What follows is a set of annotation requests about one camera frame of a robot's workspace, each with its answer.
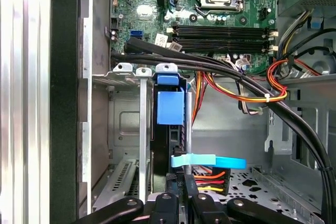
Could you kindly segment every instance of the white zip tie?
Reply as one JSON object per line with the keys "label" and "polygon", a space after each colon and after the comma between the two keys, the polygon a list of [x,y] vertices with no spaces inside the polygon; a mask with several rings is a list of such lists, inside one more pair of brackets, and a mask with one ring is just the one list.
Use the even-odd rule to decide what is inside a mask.
{"label": "white zip tie", "polygon": [[266,102],[269,102],[270,94],[265,94]]}

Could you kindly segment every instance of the black ram slot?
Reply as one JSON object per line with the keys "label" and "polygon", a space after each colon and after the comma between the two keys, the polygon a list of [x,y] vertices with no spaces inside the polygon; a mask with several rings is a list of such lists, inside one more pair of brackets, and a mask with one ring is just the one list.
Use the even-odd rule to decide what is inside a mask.
{"label": "black ram slot", "polygon": [[263,53],[268,50],[267,42],[223,41],[223,40],[192,40],[179,39],[177,41],[185,52],[204,52],[216,50],[231,53]]}
{"label": "black ram slot", "polygon": [[241,27],[175,26],[174,37],[180,38],[231,38],[267,39],[268,29]]}

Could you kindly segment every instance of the black cable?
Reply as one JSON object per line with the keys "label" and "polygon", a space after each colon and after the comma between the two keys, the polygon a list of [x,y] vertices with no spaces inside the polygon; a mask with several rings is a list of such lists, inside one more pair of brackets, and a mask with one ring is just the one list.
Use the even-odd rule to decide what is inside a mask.
{"label": "black cable", "polygon": [[[196,60],[175,59],[152,55],[127,56],[115,54],[114,56],[130,62],[141,62],[142,64],[172,62],[179,64],[179,67],[181,69],[212,72],[233,78],[234,80],[240,80],[240,83],[244,85],[247,89],[252,91],[255,95],[264,95],[265,93],[270,93],[258,82],[223,65],[220,66],[218,64],[199,62]],[[323,181],[323,191],[326,196],[326,209],[328,210],[325,220],[327,224],[332,224],[332,221],[334,219],[333,211],[336,210],[335,180],[334,172],[332,170],[325,170],[326,167],[331,167],[331,162],[323,144],[319,140],[316,132],[300,116],[298,116],[291,109],[289,109],[283,102],[269,102],[266,105],[269,106],[296,134],[302,137],[308,149],[317,161],[319,167],[322,168],[321,175]]]}
{"label": "black cable", "polygon": [[292,47],[285,55],[283,55],[280,59],[285,59],[288,56],[290,56],[292,53],[294,53],[296,50],[298,50],[299,48],[301,48],[303,45],[305,45],[306,43],[308,43],[309,41],[311,41],[312,39],[315,39],[316,37],[326,34],[326,33],[332,33],[335,32],[336,29],[335,28],[328,28],[322,31],[318,31],[317,33],[314,33],[310,36],[308,36],[306,39],[304,39],[303,41],[297,43],[294,47]]}

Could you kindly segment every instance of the sata port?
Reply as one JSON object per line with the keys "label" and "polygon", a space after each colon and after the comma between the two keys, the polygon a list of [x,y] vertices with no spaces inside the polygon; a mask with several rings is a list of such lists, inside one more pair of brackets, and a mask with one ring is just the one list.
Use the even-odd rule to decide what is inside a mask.
{"label": "sata port", "polygon": [[142,37],[143,37],[143,31],[131,30],[130,36],[134,37],[134,38],[137,38],[137,39],[142,39]]}

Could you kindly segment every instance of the zip tie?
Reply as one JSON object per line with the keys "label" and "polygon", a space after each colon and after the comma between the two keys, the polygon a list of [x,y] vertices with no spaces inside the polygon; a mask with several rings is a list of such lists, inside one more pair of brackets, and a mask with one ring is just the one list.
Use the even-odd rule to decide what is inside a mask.
{"label": "zip tie", "polygon": [[269,102],[270,94],[265,94],[266,102]]}
{"label": "zip tie", "polygon": [[262,115],[264,112],[263,112],[263,110],[262,110],[262,107],[258,107],[258,109],[260,110],[259,112],[258,112],[258,114],[259,115]]}

